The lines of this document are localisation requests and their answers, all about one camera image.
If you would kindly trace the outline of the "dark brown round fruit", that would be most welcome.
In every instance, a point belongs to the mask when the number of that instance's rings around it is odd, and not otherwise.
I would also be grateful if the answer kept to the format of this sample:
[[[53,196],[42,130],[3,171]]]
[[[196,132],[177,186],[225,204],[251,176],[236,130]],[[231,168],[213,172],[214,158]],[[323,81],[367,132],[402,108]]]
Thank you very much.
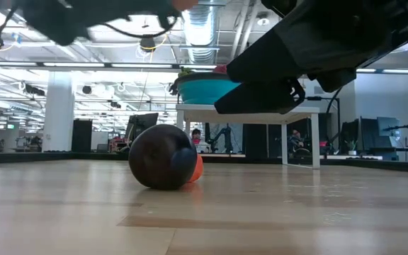
[[[155,125],[133,142],[128,162],[140,184],[156,190],[177,190],[192,177],[198,154],[190,137],[174,125]]]

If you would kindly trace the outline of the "tall black cabinet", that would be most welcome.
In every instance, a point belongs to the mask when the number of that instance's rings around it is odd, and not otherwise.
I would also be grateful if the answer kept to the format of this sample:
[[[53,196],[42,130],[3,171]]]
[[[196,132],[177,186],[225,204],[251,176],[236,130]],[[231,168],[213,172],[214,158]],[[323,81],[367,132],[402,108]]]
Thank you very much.
[[[92,138],[91,120],[74,120],[72,132],[72,151],[89,153],[91,151]]]

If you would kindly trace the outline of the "round black ceiling lamp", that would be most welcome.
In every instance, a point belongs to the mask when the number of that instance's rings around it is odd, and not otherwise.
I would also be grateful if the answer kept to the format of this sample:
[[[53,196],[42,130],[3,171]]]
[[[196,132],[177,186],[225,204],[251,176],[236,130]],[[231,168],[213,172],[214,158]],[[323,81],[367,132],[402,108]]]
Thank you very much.
[[[151,52],[156,49],[154,38],[143,38],[140,41],[140,49],[143,52]]]

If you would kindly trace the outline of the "orange red peach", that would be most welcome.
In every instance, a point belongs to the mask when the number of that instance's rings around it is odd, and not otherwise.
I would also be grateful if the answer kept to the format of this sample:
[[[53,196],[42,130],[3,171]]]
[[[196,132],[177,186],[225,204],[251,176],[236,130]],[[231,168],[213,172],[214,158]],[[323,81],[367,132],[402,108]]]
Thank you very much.
[[[198,5],[199,0],[171,0],[171,5],[178,11],[185,11]]]

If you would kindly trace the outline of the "teal collapsible bowl grey rim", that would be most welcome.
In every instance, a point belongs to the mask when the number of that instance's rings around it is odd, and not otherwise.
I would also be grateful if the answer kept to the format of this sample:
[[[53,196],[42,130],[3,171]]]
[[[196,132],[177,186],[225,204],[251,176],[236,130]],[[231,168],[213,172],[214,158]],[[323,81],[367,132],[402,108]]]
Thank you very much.
[[[169,93],[179,96],[184,104],[212,105],[238,86],[226,74],[198,72],[177,78]]]

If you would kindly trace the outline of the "white building pillar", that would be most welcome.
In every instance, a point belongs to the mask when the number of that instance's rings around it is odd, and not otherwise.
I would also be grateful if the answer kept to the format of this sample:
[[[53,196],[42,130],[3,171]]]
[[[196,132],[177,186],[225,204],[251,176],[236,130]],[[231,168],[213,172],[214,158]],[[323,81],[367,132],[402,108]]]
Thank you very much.
[[[71,150],[75,92],[70,72],[49,72],[42,138],[44,152]]]

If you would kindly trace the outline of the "silver ventilation duct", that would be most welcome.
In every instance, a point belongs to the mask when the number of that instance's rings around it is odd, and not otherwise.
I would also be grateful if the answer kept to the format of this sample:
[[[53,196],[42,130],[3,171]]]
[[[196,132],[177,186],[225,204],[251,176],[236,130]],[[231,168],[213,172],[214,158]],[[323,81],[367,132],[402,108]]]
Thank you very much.
[[[215,61],[220,6],[219,0],[199,0],[197,6],[182,12],[186,50],[193,64],[212,64]]]

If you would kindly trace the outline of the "dark desk monitor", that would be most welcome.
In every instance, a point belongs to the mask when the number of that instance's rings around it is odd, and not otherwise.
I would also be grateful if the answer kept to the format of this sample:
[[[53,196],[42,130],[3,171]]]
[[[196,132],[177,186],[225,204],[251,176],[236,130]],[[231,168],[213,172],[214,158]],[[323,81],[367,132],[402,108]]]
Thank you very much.
[[[361,118],[361,148],[369,150],[379,147],[378,121],[376,119]]]

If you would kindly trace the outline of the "black aluminium table frame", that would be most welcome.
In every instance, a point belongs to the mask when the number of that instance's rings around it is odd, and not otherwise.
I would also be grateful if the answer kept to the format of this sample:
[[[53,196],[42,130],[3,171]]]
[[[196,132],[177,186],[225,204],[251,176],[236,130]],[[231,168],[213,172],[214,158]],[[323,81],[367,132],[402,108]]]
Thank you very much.
[[[76,152],[29,152],[29,153],[0,153],[0,163],[21,163],[21,162],[43,162],[54,160],[104,160],[104,161],[124,161],[128,160],[126,154],[101,154],[101,153],[76,153]],[[241,155],[204,155],[205,163],[213,164],[281,164],[282,159],[247,159]],[[321,166],[353,166],[368,169],[385,169],[392,171],[408,172],[408,162],[384,161],[377,159],[322,159]]]

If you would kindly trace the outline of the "black tubular stand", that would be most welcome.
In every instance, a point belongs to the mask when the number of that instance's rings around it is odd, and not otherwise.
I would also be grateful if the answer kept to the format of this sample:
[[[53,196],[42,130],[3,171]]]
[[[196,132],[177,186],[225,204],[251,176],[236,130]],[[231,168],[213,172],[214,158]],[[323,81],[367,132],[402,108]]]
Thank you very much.
[[[307,101],[327,101],[328,110],[318,114],[319,153],[327,157],[340,151],[341,132],[340,99],[321,96],[307,96]]]

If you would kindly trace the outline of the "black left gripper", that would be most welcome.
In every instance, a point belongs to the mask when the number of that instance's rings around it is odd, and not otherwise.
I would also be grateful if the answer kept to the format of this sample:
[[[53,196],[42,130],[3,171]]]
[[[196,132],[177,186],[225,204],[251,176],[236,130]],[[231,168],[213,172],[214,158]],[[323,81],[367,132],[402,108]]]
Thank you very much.
[[[16,7],[30,27],[61,46],[90,39],[92,26],[131,15],[157,16],[165,32],[173,26],[168,18],[179,17],[171,0],[16,0]]]

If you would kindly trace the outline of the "grey desk monitor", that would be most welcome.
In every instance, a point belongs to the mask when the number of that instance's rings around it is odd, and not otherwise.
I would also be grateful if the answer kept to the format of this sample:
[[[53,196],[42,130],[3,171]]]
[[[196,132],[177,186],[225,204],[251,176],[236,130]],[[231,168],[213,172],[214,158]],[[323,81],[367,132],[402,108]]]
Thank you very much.
[[[398,118],[377,117],[378,132],[381,137],[400,137],[400,120]]]

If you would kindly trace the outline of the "small orange tangerine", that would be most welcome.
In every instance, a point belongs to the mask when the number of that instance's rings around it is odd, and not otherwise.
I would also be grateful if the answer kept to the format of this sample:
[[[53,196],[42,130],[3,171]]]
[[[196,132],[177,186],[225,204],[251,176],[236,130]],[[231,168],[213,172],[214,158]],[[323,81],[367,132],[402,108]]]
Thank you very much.
[[[203,158],[198,154],[196,166],[192,177],[188,180],[189,183],[197,181],[203,175]]]

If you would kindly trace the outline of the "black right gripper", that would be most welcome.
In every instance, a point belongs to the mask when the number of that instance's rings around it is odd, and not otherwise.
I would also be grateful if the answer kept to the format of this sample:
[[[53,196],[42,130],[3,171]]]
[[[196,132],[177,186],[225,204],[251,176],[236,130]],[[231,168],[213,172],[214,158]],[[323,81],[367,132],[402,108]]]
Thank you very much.
[[[227,65],[233,81],[306,75],[326,92],[408,43],[408,0],[261,0],[281,18]]]

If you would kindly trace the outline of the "black angled desk monitor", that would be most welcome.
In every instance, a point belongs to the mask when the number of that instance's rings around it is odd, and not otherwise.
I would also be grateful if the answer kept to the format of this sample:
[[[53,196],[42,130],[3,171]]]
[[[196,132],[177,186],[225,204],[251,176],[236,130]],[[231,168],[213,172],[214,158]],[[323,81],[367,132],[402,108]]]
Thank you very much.
[[[131,115],[125,131],[125,139],[133,142],[142,132],[157,124],[159,114]]]

